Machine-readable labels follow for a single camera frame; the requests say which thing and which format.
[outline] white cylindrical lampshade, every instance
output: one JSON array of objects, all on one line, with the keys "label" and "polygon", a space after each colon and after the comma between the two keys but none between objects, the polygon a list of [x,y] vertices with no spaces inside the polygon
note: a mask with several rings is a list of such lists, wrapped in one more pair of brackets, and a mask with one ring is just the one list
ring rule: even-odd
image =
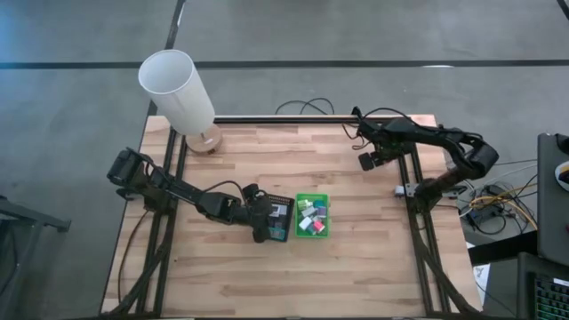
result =
[{"label": "white cylindrical lampshade", "polygon": [[213,124],[212,102],[185,52],[154,53],[140,66],[139,82],[177,132],[198,135]]}]

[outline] butcher block tabletop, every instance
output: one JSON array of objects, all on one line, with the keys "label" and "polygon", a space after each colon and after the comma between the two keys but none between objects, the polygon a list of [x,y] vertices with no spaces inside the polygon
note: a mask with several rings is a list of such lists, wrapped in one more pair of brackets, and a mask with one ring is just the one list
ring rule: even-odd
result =
[{"label": "butcher block tabletop", "polygon": [[[413,116],[413,120],[436,125],[434,116]],[[223,180],[234,180],[242,187],[257,183],[270,194],[290,198],[297,193],[327,194],[330,236],[299,238],[291,225],[288,242],[256,244],[250,227],[210,221],[191,204],[180,201],[162,316],[425,315],[405,200],[394,197],[394,187],[401,184],[397,161],[362,171],[357,156],[364,151],[352,149],[360,140],[348,139],[339,124],[219,127],[223,144],[217,153],[188,153],[186,182],[198,188]],[[163,165],[169,131],[164,117],[151,116],[140,152]],[[180,137],[174,147],[171,174],[179,149]],[[372,150],[371,145],[365,148]],[[418,145],[418,150],[426,178],[446,171],[441,148]],[[407,167],[413,168],[411,160],[407,161]],[[239,196],[233,185],[216,191]],[[440,204],[453,203],[443,200]],[[141,199],[126,206],[102,312],[118,303],[118,269],[128,238],[144,213]],[[145,216],[128,252],[121,281],[123,297],[143,269],[152,215]],[[467,301],[481,309],[456,209],[438,206],[432,217],[445,273]],[[148,291],[150,307],[157,274]],[[431,274],[429,283],[437,306]]]}]

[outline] keyboard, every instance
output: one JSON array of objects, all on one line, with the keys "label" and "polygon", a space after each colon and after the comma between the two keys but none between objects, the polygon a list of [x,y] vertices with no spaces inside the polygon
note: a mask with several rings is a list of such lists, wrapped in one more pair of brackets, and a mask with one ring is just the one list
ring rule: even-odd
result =
[{"label": "keyboard", "polygon": [[535,275],[533,284],[535,319],[569,320],[569,281]]}]

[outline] desk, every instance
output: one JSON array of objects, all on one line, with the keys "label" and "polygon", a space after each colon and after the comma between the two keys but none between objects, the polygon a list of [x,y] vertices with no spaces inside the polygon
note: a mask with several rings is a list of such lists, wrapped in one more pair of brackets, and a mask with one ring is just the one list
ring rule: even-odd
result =
[{"label": "desk", "polygon": [[[433,116],[413,119],[436,124]],[[269,193],[292,198],[296,193],[326,193],[331,201],[331,235],[315,240],[291,234],[286,244],[255,244],[251,228],[211,222],[193,206],[179,203],[162,316],[425,314],[405,200],[393,197],[394,186],[401,183],[397,162],[363,172],[357,160],[362,151],[352,150],[353,141],[338,124],[221,124],[220,128],[224,134],[220,151],[187,156],[184,180],[199,188],[228,179],[241,186],[254,182]],[[165,118],[150,117],[140,152],[162,165],[168,132]],[[426,177],[445,171],[440,148],[419,145],[418,149]],[[176,162],[174,156],[172,174]],[[232,186],[219,191],[237,195]],[[117,304],[118,266],[143,213],[142,201],[126,207],[101,311]],[[432,213],[446,274],[467,301],[481,309],[456,210],[436,207]],[[143,269],[151,218],[147,220],[125,263],[123,295]],[[429,279],[436,300],[433,277]]]}]

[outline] white lamp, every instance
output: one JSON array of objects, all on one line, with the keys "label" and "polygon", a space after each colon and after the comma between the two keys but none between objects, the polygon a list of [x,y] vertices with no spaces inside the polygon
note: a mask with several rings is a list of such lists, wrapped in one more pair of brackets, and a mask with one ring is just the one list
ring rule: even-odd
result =
[{"label": "white lamp", "polygon": [[211,154],[221,144],[221,130],[213,124],[215,111],[194,61],[179,50],[163,50],[148,57],[139,82],[175,131],[186,135],[188,147]]}]

